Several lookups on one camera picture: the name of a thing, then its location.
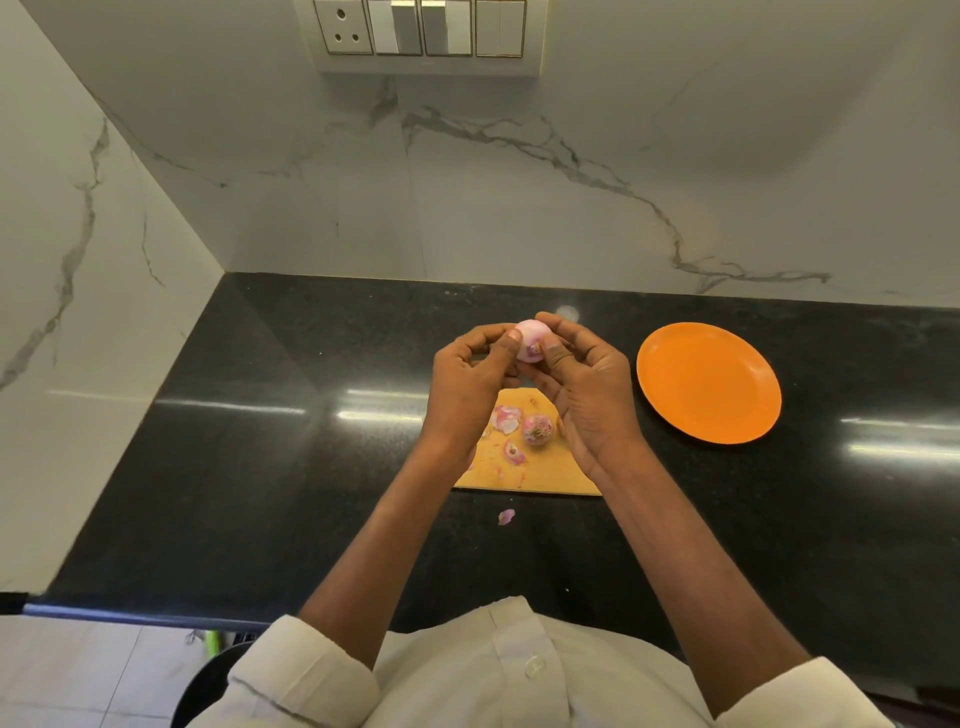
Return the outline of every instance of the rolled-up sleeve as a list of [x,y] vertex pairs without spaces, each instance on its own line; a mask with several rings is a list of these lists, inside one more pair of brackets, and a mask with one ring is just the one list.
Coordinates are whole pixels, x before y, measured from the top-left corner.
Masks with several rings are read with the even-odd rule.
[[359,726],[380,699],[372,672],[294,617],[264,632],[228,677],[223,699],[191,728],[307,724]]
[[744,696],[717,718],[718,728],[890,728],[883,715],[824,657],[794,667]]

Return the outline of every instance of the tiled floor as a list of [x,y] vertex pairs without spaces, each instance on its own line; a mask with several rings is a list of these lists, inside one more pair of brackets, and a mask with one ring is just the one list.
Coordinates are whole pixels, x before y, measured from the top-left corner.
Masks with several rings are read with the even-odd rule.
[[206,661],[189,632],[0,617],[0,726],[167,728]]

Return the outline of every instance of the hand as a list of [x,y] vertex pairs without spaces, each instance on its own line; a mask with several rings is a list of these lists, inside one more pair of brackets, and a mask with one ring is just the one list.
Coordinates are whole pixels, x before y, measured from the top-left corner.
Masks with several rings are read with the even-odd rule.
[[[516,353],[522,335],[514,324],[477,327],[443,347],[433,359],[433,380],[420,442],[439,446],[465,471],[490,421],[501,389],[520,386]],[[489,352],[472,361],[474,354]]]
[[540,339],[542,366],[518,362],[518,370],[557,407],[577,465],[599,485],[616,457],[643,443],[630,362],[588,328],[553,313],[538,313],[537,320],[554,331]]

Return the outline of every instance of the yellow cutting board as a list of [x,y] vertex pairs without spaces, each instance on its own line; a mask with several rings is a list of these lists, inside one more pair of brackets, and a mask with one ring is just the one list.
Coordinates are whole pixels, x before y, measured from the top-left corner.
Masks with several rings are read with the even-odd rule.
[[[543,414],[557,426],[557,408],[538,389],[522,387],[504,389],[496,398],[498,405],[519,407],[523,417]],[[513,465],[503,454],[507,440],[523,450],[527,461]],[[600,491],[573,461],[573,454],[563,435],[556,429],[546,445],[536,448],[523,442],[520,428],[505,435],[487,425],[477,443],[477,451],[469,469],[461,475],[457,488],[482,488],[491,491],[518,493],[567,493],[578,496],[599,496]]]

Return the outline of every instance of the black countertop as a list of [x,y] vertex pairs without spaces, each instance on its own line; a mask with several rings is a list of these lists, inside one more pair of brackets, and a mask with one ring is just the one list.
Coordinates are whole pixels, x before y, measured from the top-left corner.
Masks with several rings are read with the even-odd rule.
[[[759,349],[783,391],[768,435],[695,441],[635,385],[652,447],[811,651],[960,686],[960,312],[939,309],[228,275],[27,611],[227,627],[296,610],[412,446],[436,349],[561,304],[629,356],[678,321]],[[393,628],[507,595],[676,649],[600,498],[454,491]]]

